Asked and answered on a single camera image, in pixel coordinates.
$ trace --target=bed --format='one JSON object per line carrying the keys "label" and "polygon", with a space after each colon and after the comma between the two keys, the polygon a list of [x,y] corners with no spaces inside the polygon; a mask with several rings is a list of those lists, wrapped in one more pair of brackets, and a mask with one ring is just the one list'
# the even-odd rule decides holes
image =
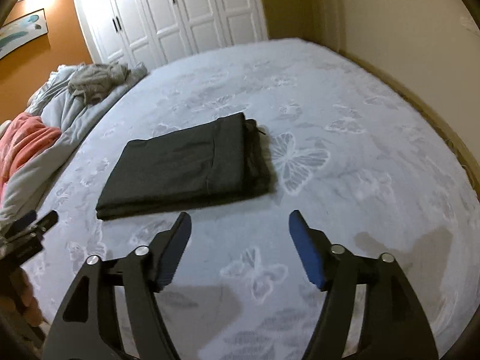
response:
{"label": "bed", "polygon": [[[192,236],[158,305],[182,359],[302,357],[323,294],[291,241],[299,209],[354,254],[397,257],[440,355],[480,302],[480,205],[444,141],[400,96],[354,63],[300,40],[207,52],[159,68],[85,138],[45,195],[57,210],[45,250],[25,265],[53,320],[90,254],[118,258],[170,229],[178,212],[102,222],[98,197],[125,144],[244,112],[262,137],[274,192],[190,210]],[[346,354],[361,327],[359,287]],[[122,291],[118,315],[135,354]]]}

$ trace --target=folded dark clothing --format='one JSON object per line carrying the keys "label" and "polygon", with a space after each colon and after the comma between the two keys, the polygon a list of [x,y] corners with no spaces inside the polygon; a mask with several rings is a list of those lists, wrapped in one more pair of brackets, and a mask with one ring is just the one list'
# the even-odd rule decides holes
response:
{"label": "folded dark clothing", "polygon": [[265,193],[269,184],[256,122],[240,113],[128,142],[100,194],[97,217],[220,204]]}

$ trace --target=mattress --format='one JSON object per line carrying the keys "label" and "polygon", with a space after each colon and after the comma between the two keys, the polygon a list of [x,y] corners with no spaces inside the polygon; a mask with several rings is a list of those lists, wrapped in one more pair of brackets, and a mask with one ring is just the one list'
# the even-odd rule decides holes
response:
{"label": "mattress", "polygon": [[[193,229],[157,302],[183,359],[300,359],[325,294],[308,280],[289,235],[298,209],[354,254],[392,253],[430,321],[440,354],[480,302],[480,205],[443,140],[389,87],[330,50],[280,40],[207,52],[153,71],[91,131],[40,213],[59,223],[25,269],[52,320],[90,254],[123,257],[178,212],[102,222],[100,192],[126,143],[244,112],[262,136],[274,190],[191,210]],[[135,354],[122,290],[118,315]],[[355,350],[358,288],[346,353]]]}

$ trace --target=picture frame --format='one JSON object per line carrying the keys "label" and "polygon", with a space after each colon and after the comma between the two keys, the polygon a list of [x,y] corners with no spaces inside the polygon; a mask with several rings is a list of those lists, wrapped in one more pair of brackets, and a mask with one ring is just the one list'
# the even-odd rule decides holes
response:
{"label": "picture frame", "polygon": [[44,9],[7,23],[0,28],[0,60],[24,44],[48,33]]}

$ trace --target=wardrobe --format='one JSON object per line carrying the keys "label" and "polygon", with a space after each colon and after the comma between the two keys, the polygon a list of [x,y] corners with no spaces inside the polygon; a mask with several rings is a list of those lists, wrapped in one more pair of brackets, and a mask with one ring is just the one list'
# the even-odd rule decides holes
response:
{"label": "wardrobe", "polygon": [[81,0],[102,62],[149,70],[267,39],[261,0]]}

